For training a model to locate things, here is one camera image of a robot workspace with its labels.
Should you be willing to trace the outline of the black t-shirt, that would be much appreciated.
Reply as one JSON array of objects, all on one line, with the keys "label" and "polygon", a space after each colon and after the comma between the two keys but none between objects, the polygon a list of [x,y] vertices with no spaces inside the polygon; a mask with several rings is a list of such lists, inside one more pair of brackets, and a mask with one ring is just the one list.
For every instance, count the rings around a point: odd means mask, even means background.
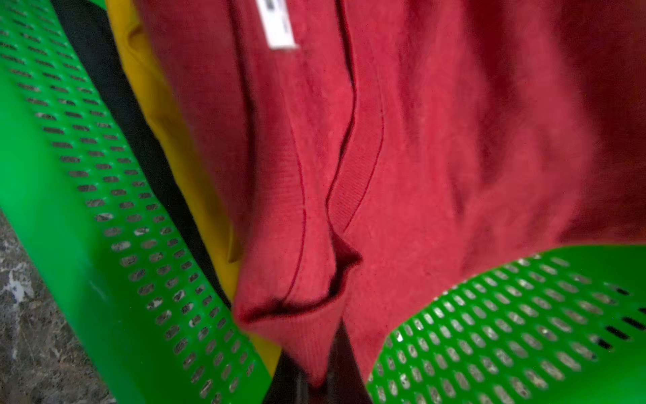
[{"label": "black t-shirt", "polygon": [[230,300],[217,279],[163,149],[146,123],[121,66],[106,10],[90,1],[53,0],[51,3],[72,48],[123,132],[151,189],[170,214],[215,292],[225,306],[230,307]]}]

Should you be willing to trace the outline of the red t-shirt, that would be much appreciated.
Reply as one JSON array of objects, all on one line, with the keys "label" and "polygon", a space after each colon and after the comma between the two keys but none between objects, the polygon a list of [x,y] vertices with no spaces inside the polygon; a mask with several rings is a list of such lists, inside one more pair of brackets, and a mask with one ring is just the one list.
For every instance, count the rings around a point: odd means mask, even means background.
[{"label": "red t-shirt", "polygon": [[138,1],[244,256],[238,324],[313,385],[473,274],[645,239],[642,1]]}]

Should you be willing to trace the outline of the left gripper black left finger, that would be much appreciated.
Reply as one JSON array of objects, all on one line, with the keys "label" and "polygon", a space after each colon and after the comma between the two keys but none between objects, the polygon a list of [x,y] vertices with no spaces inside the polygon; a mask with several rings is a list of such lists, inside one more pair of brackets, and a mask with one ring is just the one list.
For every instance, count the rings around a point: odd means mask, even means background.
[{"label": "left gripper black left finger", "polygon": [[263,404],[308,404],[309,383],[306,374],[289,355],[281,353]]}]

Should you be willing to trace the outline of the green plastic basket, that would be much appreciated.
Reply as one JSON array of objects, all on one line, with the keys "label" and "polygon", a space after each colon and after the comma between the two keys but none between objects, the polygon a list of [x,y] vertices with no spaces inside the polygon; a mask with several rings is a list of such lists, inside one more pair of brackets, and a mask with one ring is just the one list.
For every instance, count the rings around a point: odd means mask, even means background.
[{"label": "green plastic basket", "polygon": [[[262,403],[260,351],[149,185],[49,1],[1,4],[1,208],[121,403]],[[642,403],[645,249],[570,247],[396,328],[376,403]]]}]

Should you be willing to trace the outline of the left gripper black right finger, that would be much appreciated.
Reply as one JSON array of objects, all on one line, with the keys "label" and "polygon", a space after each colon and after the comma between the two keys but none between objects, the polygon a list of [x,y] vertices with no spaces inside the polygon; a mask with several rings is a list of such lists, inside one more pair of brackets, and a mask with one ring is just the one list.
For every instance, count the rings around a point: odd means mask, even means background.
[{"label": "left gripper black right finger", "polygon": [[372,404],[360,375],[347,330],[340,324],[329,358],[325,403]]}]

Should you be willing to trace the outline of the yellow t-shirt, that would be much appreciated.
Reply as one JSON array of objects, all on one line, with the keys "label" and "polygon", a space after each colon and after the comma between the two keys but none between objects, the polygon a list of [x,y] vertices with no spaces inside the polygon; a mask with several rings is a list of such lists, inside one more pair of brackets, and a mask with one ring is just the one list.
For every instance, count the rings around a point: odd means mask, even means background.
[{"label": "yellow t-shirt", "polygon": [[106,8],[125,75],[187,202],[214,274],[227,300],[233,301],[242,258],[234,228],[199,158],[134,3],[107,1]]}]

